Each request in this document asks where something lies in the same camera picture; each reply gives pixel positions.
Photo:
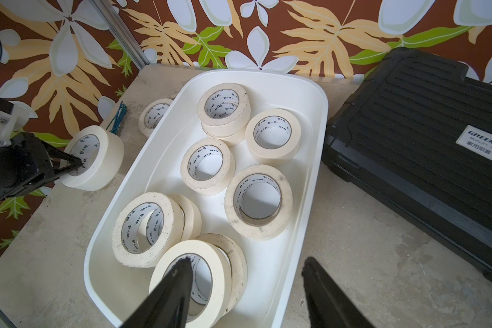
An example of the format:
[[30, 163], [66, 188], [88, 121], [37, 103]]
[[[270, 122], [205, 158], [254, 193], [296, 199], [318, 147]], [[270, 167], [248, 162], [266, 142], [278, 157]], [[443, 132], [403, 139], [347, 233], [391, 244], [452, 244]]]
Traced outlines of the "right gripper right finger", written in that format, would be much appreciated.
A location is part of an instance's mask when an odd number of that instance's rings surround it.
[[311, 327], [373, 326], [315, 258], [305, 260], [302, 277]]

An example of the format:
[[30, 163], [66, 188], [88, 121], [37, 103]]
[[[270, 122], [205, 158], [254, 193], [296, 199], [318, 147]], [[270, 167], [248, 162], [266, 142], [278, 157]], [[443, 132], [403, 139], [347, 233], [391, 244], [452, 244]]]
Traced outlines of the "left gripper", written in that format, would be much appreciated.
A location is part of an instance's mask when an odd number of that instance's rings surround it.
[[33, 133], [19, 133], [10, 146], [0, 147], [0, 201], [27, 195], [82, 165], [79, 157]]

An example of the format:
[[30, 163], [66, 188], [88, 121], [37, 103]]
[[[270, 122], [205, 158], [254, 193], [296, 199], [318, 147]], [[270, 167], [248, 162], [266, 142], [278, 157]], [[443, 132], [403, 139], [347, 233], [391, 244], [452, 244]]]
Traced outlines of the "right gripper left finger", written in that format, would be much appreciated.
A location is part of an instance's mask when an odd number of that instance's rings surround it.
[[192, 281], [191, 261], [183, 258], [168, 271], [121, 328], [185, 327]]

